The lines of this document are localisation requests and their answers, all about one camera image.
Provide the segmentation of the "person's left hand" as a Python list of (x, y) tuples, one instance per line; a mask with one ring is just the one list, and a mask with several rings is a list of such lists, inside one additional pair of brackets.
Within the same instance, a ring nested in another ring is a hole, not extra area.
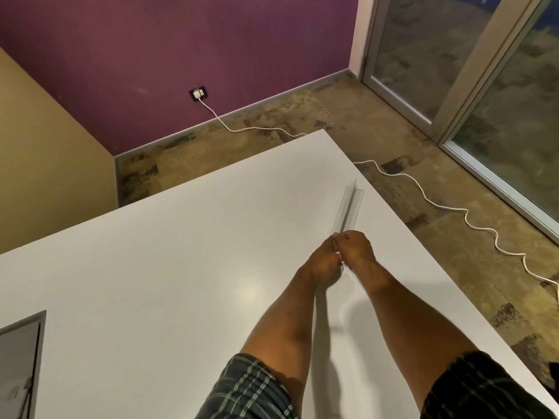
[(331, 252), (331, 243), (332, 236), (329, 236), (310, 255), (303, 266), (305, 273), (311, 276), (312, 280), (317, 284), (325, 283), (341, 272), (343, 264), (338, 261), (336, 254)]

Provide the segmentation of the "person's right hand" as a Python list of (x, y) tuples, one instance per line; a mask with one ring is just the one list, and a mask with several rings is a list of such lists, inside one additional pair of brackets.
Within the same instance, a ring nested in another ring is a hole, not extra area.
[(355, 231), (355, 239), (353, 271), (359, 275), (377, 265), (377, 260), (372, 245), (363, 232)]

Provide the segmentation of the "clear plastic strip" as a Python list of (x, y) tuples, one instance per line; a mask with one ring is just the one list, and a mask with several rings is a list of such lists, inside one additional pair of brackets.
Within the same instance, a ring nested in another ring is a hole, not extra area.
[(332, 224), (330, 232), (332, 235), (355, 230), (364, 193), (365, 191), (359, 187), (358, 180), (354, 180), (346, 186)]

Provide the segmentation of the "person's left forearm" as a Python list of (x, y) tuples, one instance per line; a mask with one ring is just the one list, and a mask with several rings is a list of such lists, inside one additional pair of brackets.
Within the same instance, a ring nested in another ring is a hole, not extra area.
[(267, 366), (297, 411), (303, 408), (311, 367), (316, 294), (331, 276), (332, 272), (314, 274), (309, 267), (299, 268), (240, 350)]

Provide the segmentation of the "person's right forearm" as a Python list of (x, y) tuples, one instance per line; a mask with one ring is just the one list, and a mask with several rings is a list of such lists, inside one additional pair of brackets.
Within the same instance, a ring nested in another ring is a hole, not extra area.
[(353, 267), (374, 307), (387, 346), (410, 387), (424, 391), (477, 347), (450, 320), (376, 261)]

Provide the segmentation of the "plaid shirt left sleeve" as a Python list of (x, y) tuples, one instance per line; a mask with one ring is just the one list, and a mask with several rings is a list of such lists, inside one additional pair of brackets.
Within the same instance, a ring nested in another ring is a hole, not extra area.
[(194, 419), (300, 419), (284, 385), (264, 362), (234, 355)]

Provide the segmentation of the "plaid shirt sleeve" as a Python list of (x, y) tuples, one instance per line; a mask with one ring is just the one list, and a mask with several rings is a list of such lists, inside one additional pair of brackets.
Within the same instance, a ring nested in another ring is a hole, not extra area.
[(420, 419), (558, 419), (482, 351), (467, 352), (428, 393)]
[(284, 385), (264, 362), (234, 355), (194, 419), (300, 419)]

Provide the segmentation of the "plaid shirt right sleeve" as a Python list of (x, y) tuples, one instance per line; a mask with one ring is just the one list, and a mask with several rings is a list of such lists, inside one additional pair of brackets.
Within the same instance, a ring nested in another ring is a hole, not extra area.
[(467, 352), (428, 393), (420, 419), (558, 419), (482, 351)]

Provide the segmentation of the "glass sliding door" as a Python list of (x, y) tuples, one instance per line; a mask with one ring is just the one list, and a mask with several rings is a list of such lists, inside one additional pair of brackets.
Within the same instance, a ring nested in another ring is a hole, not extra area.
[(360, 79), (559, 245), (559, 0), (374, 0)]

